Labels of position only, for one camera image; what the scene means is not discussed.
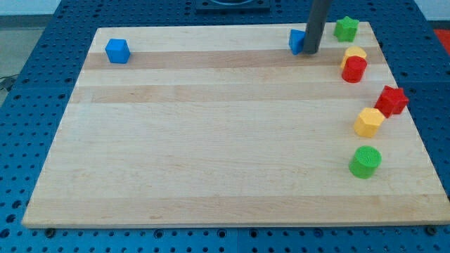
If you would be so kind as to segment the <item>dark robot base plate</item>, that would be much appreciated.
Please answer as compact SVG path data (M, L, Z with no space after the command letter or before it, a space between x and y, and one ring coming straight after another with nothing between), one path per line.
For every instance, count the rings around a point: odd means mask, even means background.
M240 11L269 11L270 0L195 0L197 13L209 12L240 12Z

